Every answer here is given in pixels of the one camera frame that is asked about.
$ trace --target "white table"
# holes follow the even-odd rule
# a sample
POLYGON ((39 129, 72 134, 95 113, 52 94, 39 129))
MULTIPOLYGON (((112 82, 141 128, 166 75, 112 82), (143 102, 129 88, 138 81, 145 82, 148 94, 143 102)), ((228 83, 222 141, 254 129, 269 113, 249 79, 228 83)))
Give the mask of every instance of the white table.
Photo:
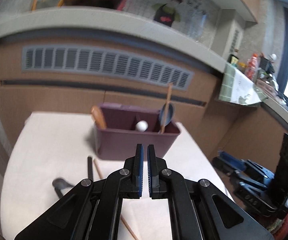
MULTIPOLYGON (((186 179, 208 179, 231 197, 195 141, 181 123, 177 125, 181 134, 164 157, 168 168, 186 179)), ((87 157, 95 157, 93 126, 91 116, 86 114, 32 113, 16 142, 4 177, 0 217, 6 240, 13 240, 58 200, 53 179, 62 177, 75 185, 87 178, 87 157)), ((121 169, 124 162, 98 159, 98 164, 107 177, 121 169)), ((99 180, 95 167, 93 172, 94 180, 99 180)), ((147 162, 143 196, 139 200, 124 200, 122 214, 139 239, 172 239, 167 200, 149 198, 147 162)), ((118 238, 134 240, 122 223, 118 238)))

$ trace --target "white ball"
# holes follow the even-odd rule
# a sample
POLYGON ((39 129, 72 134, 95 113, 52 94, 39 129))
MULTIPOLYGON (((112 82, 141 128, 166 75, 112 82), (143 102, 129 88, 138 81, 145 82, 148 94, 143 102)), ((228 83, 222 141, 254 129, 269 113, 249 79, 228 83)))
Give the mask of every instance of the white ball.
POLYGON ((139 132, 144 132, 147 130, 147 128, 148 128, 148 123, 144 120, 139 121, 135 126, 136 131, 139 131, 139 132))
POLYGON ((269 57, 270 57, 271 61, 275 61, 277 59, 276 54, 271 54, 271 55, 269 55, 269 57))

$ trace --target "maroon plastic bin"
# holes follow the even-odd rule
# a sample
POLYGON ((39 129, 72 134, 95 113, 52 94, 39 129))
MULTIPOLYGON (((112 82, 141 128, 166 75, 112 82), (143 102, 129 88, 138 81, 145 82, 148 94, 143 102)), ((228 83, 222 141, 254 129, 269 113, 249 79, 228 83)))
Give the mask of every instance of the maroon plastic bin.
POLYGON ((99 129, 95 125, 95 145, 98 157, 103 160, 124 161, 134 156, 138 143, 144 146, 144 160, 147 160, 149 144, 154 144, 156 156, 162 158, 180 134, 174 121, 165 127, 163 134, 158 133, 159 110, 114 103, 104 103, 99 107, 103 111, 107 128, 99 129), (135 125, 141 120, 148 123, 145 132, 135 130, 135 125))

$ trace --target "poster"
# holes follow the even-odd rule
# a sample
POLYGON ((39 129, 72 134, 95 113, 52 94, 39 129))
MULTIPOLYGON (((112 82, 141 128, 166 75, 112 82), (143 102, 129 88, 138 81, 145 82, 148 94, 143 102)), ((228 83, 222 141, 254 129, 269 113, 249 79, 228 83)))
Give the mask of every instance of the poster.
POLYGON ((207 16, 203 0, 121 0, 117 10, 149 18, 195 40, 207 16))

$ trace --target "black device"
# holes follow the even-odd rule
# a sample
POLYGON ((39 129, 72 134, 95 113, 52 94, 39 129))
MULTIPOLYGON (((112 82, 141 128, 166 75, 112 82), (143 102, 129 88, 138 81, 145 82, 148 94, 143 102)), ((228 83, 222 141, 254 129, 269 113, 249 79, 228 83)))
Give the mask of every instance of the black device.
POLYGON ((259 67, 261 69, 263 69, 267 74, 274 74, 275 73, 275 70, 274 70, 272 63, 267 58, 260 57, 259 67))
POLYGON ((288 214, 288 134, 284 134, 275 174, 251 160, 238 160, 220 152, 212 161, 230 177, 234 195, 263 217, 284 219, 288 214))
MULTIPOLYGON (((207 179, 184 179, 148 146, 152 199, 168 199, 173 240, 273 240, 273 236, 207 179)), ((124 198, 139 199, 143 146, 106 179, 83 179, 15 240, 115 240, 124 198)))

